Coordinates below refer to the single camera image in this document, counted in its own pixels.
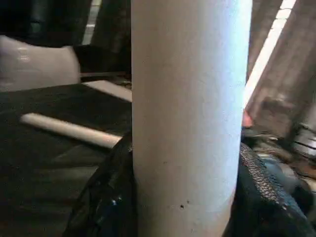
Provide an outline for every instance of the white pipe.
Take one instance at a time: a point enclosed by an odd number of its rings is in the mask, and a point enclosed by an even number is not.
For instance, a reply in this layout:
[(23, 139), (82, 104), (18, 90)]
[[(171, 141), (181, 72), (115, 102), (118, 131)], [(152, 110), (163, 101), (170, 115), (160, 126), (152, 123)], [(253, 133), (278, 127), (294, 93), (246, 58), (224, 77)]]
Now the white pipe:
[(139, 237), (218, 237), (234, 198), (251, 0), (133, 0)]
[(112, 148), (121, 139), (119, 136), (39, 114), (23, 115), (21, 121), (34, 127), (106, 148)]
[(103, 93), (107, 93), (117, 98), (132, 102), (131, 90), (126, 89), (125, 87), (122, 87), (119, 85), (115, 85), (106, 80), (96, 80), (96, 81), (91, 81), (91, 82), (85, 82), (83, 84), (93, 89), (99, 90)]

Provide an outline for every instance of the cardboard tube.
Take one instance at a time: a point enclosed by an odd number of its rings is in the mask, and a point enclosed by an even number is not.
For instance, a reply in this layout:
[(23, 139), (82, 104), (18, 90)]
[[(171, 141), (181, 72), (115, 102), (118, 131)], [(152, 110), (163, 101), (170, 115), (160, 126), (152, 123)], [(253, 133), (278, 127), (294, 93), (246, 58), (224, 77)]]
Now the cardboard tube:
[(219, 237), (237, 181), (251, 0), (133, 0), (139, 237)]
[(119, 136), (39, 114), (31, 113), (23, 115), (21, 117), (21, 121), (34, 127), (106, 148), (113, 148), (114, 145), (121, 139)]

